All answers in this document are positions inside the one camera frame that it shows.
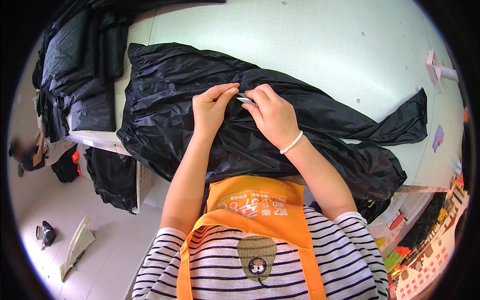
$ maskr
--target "embroidered patch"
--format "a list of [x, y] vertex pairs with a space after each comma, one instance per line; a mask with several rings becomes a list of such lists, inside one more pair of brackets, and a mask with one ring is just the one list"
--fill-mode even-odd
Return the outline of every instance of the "embroidered patch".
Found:
[[248, 270], [255, 275], [259, 275], [267, 269], [267, 262], [261, 257], [255, 257], [248, 263]]
[[270, 276], [272, 271], [276, 244], [268, 237], [250, 236], [239, 241], [237, 254], [247, 278], [261, 283]]

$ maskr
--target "small blade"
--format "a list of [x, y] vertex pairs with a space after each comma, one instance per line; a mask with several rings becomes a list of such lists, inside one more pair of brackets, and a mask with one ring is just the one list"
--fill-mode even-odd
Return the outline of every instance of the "small blade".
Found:
[[240, 95], [240, 96], [241, 96], [241, 97], [236, 97], [237, 100], [239, 100], [239, 101], [241, 101], [241, 102], [243, 102], [243, 103], [251, 103], [251, 104], [253, 104], [253, 105], [255, 105], [255, 106], [258, 106], [255, 102], [253, 102], [252, 99], [247, 98], [244, 93], [237, 93], [237, 95]]

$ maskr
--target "white crate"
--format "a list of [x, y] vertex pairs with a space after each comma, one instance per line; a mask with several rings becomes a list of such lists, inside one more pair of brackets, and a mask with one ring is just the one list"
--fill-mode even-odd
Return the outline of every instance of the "white crate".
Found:
[[137, 207], [132, 208], [135, 214], [140, 213], [142, 202], [153, 186], [153, 172], [137, 161]]

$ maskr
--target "finger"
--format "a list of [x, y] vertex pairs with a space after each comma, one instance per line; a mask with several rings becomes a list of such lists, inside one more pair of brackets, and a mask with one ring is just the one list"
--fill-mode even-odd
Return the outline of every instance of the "finger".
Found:
[[244, 109], [248, 110], [248, 112], [252, 115], [255, 124], [257, 124], [257, 127], [263, 127], [264, 119], [262, 116], [262, 112], [257, 106], [253, 105], [252, 103], [243, 103], [241, 106]]
[[239, 86], [240, 84], [219, 84], [219, 85], [212, 86], [211, 88], [209, 88], [199, 96], [201, 96], [200, 99], [204, 102], [212, 102], [213, 100], [220, 97], [221, 94], [228, 91], [229, 89], [233, 87], [239, 87]]
[[272, 89], [272, 87], [269, 84], [262, 84], [256, 88], [264, 92], [265, 95], [268, 97], [268, 99], [270, 99], [270, 101], [278, 100], [280, 98], [280, 96], [277, 93], [275, 93], [275, 91]]
[[236, 87], [233, 87], [228, 91], [222, 93], [216, 100], [215, 107], [218, 107], [219, 109], [224, 111], [230, 99], [232, 99], [233, 95], [238, 92], [239, 90]]
[[258, 106], [260, 107], [260, 111], [262, 109], [265, 109], [265, 107], [267, 107], [268, 104], [270, 103], [270, 100], [268, 99], [267, 95], [265, 95], [265, 93], [258, 88], [254, 88], [253, 90], [250, 90], [250, 91], [245, 91], [245, 96], [255, 100], [255, 103], [258, 104]]

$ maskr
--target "woman's left hand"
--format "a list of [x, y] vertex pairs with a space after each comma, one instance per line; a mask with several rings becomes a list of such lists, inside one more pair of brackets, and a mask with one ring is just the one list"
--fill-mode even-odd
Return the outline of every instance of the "woman's left hand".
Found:
[[240, 84], [219, 84], [192, 98], [194, 135], [213, 141], [222, 125], [225, 108], [230, 99], [239, 92]]

